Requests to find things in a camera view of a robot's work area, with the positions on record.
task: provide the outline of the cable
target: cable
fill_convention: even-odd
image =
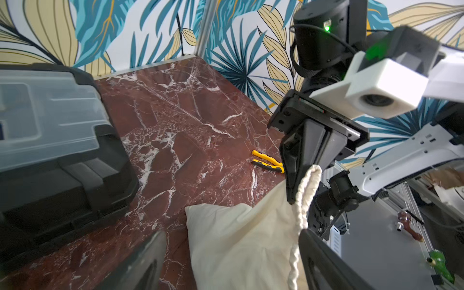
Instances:
[[[426,211],[420,211],[421,214],[423,214],[424,216],[426,216],[429,220],[431,220],[432,222],[434,222],[435,224],[439,225],[439,226],[442,226],[444,228],[447,228],[447,229],[454,229],[458,232],[464,232],[464,229],[463,230],[460,230],[459,228],[461,227],[464,227],[464,223],[461,223],[461,224],[458,224],[458,225],[454,225],[454,226],[451,226],[451,225],[445,225],[441,222],[439,222],[437,219],[435,219],[433,216],[431,216],[429,213],[427,213]]]
[[[322,28],[318,27],[318,26],[315,26],[315,25],[311,25],[311,24],[303,24],[303,23],[297,23],[297,24],[294,24],[292,26],[290,26],[289,30],[293,28],[293,31],[290,30],[290,32],[295,32],[295,27],[301,27],[301,28],[309,28],[309,29],[312,29],[312,30],[317,30],[317,31],[320,31],[320,32],[323,32],[327,35],[329,35],[331,38],[335,39],[336,41],[338,41],[338,43],[340,43],[341,45],[343,45],[344,47],[346,47],[353,55],[355,55],[357,53],[357,51],[351,47],[348,43],[346,43],[345,41],[341,40],[338,36],[336,36],[335,34],[332,34],[330,32],[327,32],[325,30],[323,30]]]
[[[367,29],[367,32],[391,32],[392,30],[382,30],[382,29]]]
[[[349,235],[349,222],[348,222],[347,212],[345,212],[345,215],[342,215],[342,218],[345,220],[345,228],[346,228],[345,232]]]

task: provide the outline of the plastic toolbox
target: plastic toolbox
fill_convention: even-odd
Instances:
[[[114,223],[138,187],[90,74],[0,66],[0,270]]]

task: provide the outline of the white rope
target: white rope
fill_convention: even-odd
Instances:
[[[298,191],[296,192],[295,203],[292,205],[293,213],[296,217],[296,240],[292,245],[290,251],[290,273],[288,277],[288,286],[289,290],[297,290],[298,285],[296,280],[298,279],[298,261],[300,259],[300,249],[298,248],[298,238],[300,232],[303,229],[308,228],[308,209],[313,201],[313,197],[316,194],[316,190],[319,187],[319,182],[321,181],[322,169],[319,165],[312,165],[308,171],[306,171],[305,176],[301,179],[300,184],[298,185]]]

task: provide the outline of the green object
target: green object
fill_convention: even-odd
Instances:
[[[432,250],[429,252],[429,256],[430,258],[426,259],[427,263],[435,268],[437,274],[442,275],[446,280],[454,284],[454,275],[451,274],[446,268],[446,259],[443,253],[439,250]]]
[[[379,43],[376,43],[375,45],[371,46],[367,51],[366,51],[366,59],[367,60],[372,60],[374,58],[378,58],[379,60],[382,60],[385,58],[385,55],[387,54],[388,51],[388,43],[385,43],[385,41],[381,41]]]

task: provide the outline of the camera lens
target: camera lens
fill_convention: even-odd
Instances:
[[[375,107],[386,107],[393,104],[392,99],[381,95],[365,95],[362,98],[366,103]]]

